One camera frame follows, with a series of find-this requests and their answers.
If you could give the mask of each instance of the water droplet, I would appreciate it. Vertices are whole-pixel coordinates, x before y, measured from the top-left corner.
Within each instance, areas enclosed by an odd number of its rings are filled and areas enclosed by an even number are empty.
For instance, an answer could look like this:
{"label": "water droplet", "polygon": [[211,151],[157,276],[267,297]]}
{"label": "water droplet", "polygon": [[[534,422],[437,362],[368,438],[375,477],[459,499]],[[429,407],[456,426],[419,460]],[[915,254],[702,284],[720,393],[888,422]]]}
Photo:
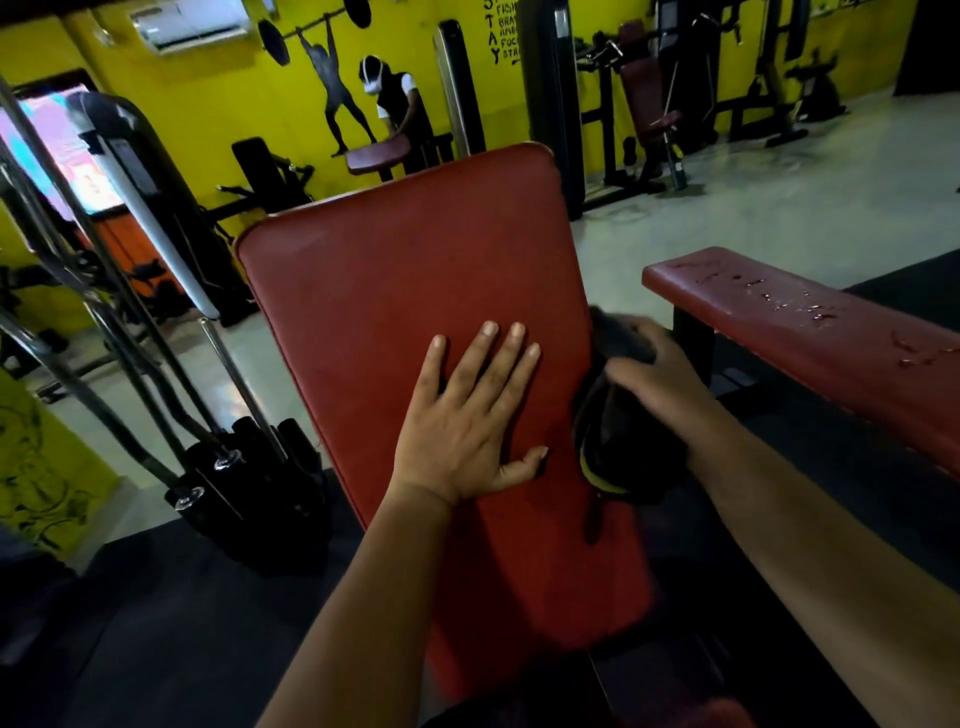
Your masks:
{"label": "water droplet", "polygon": [[896,331],[890,332],[890,343],[898,349],[903,349],[905,352],[917,353],[917,351],[919,351],[916,347],[907,344],[905,341],[901,341]]}

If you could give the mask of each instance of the weight bench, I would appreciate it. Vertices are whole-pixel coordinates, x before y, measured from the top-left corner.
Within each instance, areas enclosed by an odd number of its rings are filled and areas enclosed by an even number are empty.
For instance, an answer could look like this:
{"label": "weight bench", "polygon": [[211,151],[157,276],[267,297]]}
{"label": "weight bench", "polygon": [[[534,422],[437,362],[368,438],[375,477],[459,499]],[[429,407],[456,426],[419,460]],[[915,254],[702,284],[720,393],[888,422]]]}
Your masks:
{"label": "weight bench", "polygon": [[488,318],[501,330],[523,322],[542,345],[509,450],[548,445],[545,473],[464,504],[450,529],[428,650],[447,697],[640,621],[653,596],[632,507],[608,503],[599,541],[584,534],[595,496],[571,404],[590,368],[590,321],[546,148],[488,152],[300,207],[248,229],[237,251],[364,525],[431,338],[449,338],[448,376]]}
{"label": "weight bench", "polygon": [[724,248],[648,266],[709,381],[719,331],[960,477],[960,334]]}
{"label": "weight bench", "polygon": [[351,149],[347,152],[347,171],[355,177],[377,172],[382,182],[389,182],[394,178],[390,170],[402,164],[411,151],[410,139],[406,134],[398,134],[386,141]]}

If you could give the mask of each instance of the metal bar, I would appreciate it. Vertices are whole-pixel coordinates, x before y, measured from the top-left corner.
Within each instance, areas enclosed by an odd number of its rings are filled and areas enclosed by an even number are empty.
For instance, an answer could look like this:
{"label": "metal bar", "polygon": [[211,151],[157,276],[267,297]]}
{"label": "metal bar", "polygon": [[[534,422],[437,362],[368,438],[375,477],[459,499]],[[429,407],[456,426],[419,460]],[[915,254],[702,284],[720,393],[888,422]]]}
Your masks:
{"label": "metal bar", "polygon": [[124,326],[123,322],[117,317],[116,311],[93,291],[84,277],[73,268],[71,262],[72,257],[60,257],[53,252],[55,248],[53,238],[58,237],[59,234],[53,228],[49,217],[44,213],[34,187],[29,184],[29,180],[27,180],[23,170],[20,169],[12,159],[12,153],[3,139],[0,139],[0,167],[2,167],[5,177],[22,202],[24,211],[34,224],[36,232],[44,238],[41,242],[46,244],[46,249],[44,250],[37,246],[36,251],[40,262],[43,263],[44,267],[59,283],[81,297],[87,310],[91,316],[93,316],[94,322],[113,343],[114,353],[118,353],[119,349],[124,351],[124,354],[129,359],[128,363],[131,365],[124,367],[125,374],[127,374],[131,380],[131,384],[137,394],[140,395],[144,405],[150,411],[151,415],[154,416],[157,427],[159,427],[160,431],[164,434],[171,449],[174,453],[178,453],[178,458],[184,464],[184,467],[186,467],[186,462],[181,456],[183,447],[180,439],[176,436],[173,429],[170,428],[162,412],[156,408],[156,402],[152,399],[149,390],[142,386],[143,382],[140,380],[140,370],[150,377],[170,414],[180,426],[201,442],[207,443],[217,449],[220,454],[226,455],[228,451],[221,441],[215,435],[204,429],[204,427],[194,420],[183,408],[180,398],[167,380],[166,375],[157,364],[155,364],[153,359],[143,351],[130,332],[127,331],[126,326]]}
{"label": "metal bar", "polygon": [[110,409],[109,405],[100,399],[100,396],[90,389],[86,382],[63,364],[46,342],[24,327],[5,308],[0,308],[0,328],[55,376],[63,388],[76,397],[107,428],[127,455],[168,488],[176,490],[179,487],[177,474],[153,457],[130,432],[116,412]]}
{"label": "metal bar", "polygon": [[270,423],[263,414],[263,410],[260,409],[260,405],[257,403],[256,397],[253,395],[253,392],[247,385],[247,381],[243,379],[243,375],[240,374],[240,370],[237,368],[233,357],[230,356],[227,345],[224,344],[224,340],[221,338],[220,332],[217,331],[216,325],[204,317],[200,320],[200,326],[203,328],[206,338],[209,339],[210,346],[212,346],[213,350],[217,353],[220,363],[223,364],[224,369],[227,370],[230,380],[240,393],[241,399],[250,410],[253,421],[256,422],[256,425],[260,428],[260,431],[263,432],[266,438],[270,441],[270,446],[274,449],[274,452],[280,458],[280,461],[285,461],[287,459],[287,453],[283,449],[283,445],[276,436],[274,429],[270,427]]}
{"label": "metal bar", "polygon": [[197,407],[197,411],[200,412],[201,417],[204,419],[207,426],[210,427],[210,429],[212,429],[214,432],[223,432],[223,429],[213,416],[213,413],[206,406],[206,403],[201,397],[200,392],[197,391],[197,388],[193,385],[193,382],[183,369],[176,355],[173,353],[173,350],[170,349],[170,345],[167,343],[166,339],[163,338],[163,334],[156,325],[156,321],[154,321],[153,316],[150,315],[150,311],[147,310],[146,305],[143,303],[140,297],[136,295],[135,291],[133,291],[133,288],[131,287],[130,282],[127,280],[127,277],[124,275],[119,265],[117,265],[116,260],[113,259],[107,244],[104,242],[103,237],[101,237],[96,226],[93,224],[93,220],[90,218],[89,214],[87,214],[86,209],[77,198],[73,188],[70,187],[69,182],[63,176],[62,172],[57,166],[57,163],[54,161],[53,157],[50,155],[50,152],[43,144],[43,140],[40,138],[40,135],[34,128],[34,125],[30,123],[27,115],[23,112],[19,101],[13,94],[10,85],[7,83],[6,79],[3,78],[3,76],[0,76],[0,108],[7,112],[11,122],[13,123],[13,127],[23,137],[23,140],[30,148],[30,151],[33,152],[34,157],[36,157],[37,162],[39,162],[40,168],[53,183],[54,187],[57,189],[60,196],[67,203],[70,209],[73,210],[74,217],[76,218],[77,224],[80,226],[80,230],[83,232],[90,245],[93,246],[94,251],[96,251],[97,255],[101,258],[110,282],[116,287],[121,301],[147,329],[147,332],[150,335],[151,340],[156,345],[156,348],[159,350],[160,355],[170,366],[174,376],[180,382],[184,391],[187,393],[187,396],[194,403],[194,406]]}
{"label": "metal bar", "polygon": [[[106,322],[102,321],[99,312],[95,308],[88,305],[86,310],[89,312],[90,317],[96,321],[105,332],[109,331],[108,325]],[[183,468],[185,470],[189,470],[190,464],[186,459],[186,449],[183,447],[183,443],[180,441],[180,438],[177,437],[177,433],[174,432],[174,429],[170,426],[170,422],[167,420],[166,416],[164,416],[163,410],[160,409],[159,405],[154,399],[153,394],[147,387],[146,382],[144,382],[143,378],[140,376],[140,373],[137,370],[136,364],[134,363],[130,353],[126,351],[125,348],[115,338],[110,337],[108,340],[113,348],[117,363],[120,365],[120,368],[123,370],[124,374],[127,375],[127,379],[130,380],[130,384],[133,386],[133,390],[143,402],[143,406],[145,406],[147,408],[147,412],[150,413],[156,428],[160,430],[160,434],[163,435],[163,439],[167,441],[167,445],[170,446],[170,450],[173,451],[174,456],[177,458]]]}
{"label": "metal bar", "polygon": [[[311,28],[315,28],[316,26],[318,26],[318,25],[320,25],[321,23],[323,23],[324,21],[326,21],[327,18],[329,18],[329,17],[336,17],[336,16],[339,15],[341,12],[347,12],[347,9],[346,9],[346,8],[341,8],[341,9],[338,10],[338,11],[328,12],[328,13],[327,13],[326,15],[324,15],[323,17],[318,17],[316,20],[313,20],[313,21],[307,23],[306,25],[301,25],[301,26],[300,26],[300,29],[301,29],[302,31],[308,31],[308,30],[310,30]],[[293,32],[291,32],[291,33],[287,33],[287,34],[285,34],[285,35],[283,36],[283,39],[286,40],[287,38],[291,38],[291,37],[295,36],[296,34],[297,34],[297,31],[293,31]]]}
{"label": "metal bar", "polygon": [[613,81],[607,66],[600,69],[600,108],[603,110],[603,166],[605,183],[616,174],[616,139],[613,133]]}

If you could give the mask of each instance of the face mask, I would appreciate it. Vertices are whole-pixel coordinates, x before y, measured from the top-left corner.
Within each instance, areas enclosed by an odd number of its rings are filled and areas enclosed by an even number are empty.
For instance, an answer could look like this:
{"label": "face mask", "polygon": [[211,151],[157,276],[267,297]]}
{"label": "face mask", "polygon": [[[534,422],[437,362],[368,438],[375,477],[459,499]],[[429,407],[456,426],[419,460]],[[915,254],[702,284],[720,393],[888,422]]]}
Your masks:
{"label": "face mask", "polygon": [[383,90],[383,81],[382,81],[382,78],[383,78],[383,63],[380,63],[380,68],[379,68],[379,70],[377,71],[377,74],[376,74],[376,78],[375,78],[375,79],[371,79],[371,78],[369,78],[369,77],[367,76],[367,66],[366,66],[366,65],[364,65],[363,75],[364,75],[364,79],[363,79],[363,90],[364,90],[364,92],[370,94],[371,96],[375,96],[375,95],[377,95],[378,93],[380,93],[380,91]]}

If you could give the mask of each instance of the red bench pad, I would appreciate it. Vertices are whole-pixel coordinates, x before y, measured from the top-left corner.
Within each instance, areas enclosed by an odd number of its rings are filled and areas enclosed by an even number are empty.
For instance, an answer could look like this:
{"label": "red bench pad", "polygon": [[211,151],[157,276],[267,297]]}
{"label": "red bench pad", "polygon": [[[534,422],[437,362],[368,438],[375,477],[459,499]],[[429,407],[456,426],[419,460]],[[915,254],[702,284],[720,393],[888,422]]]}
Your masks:
{"label": "red bench pad", "polygon": [[960,476],[960,335],[724,248],[643,284]]}
{"label": "red bench pad", "polygon": [[512,432],[545,475],[463,505],[434,612],[431,667],[452,698],[640,619],[651,589],[630,506],[584,543],[589,486],[570,402],[590,364],[587,301],[550,153],[523,144],[268,218],[239,256],[344,489],[366,526],[430,339],[446,374],[486,319],[543,356]]}
{"label": "red bench pad", "polygon": [[410,150],[410,139],[406,134],[398,134],[393,139],[351,149],[347,152],[347,171],[351,175],[365,175],[368,172],[390,169],[403,162],[410,154]]}

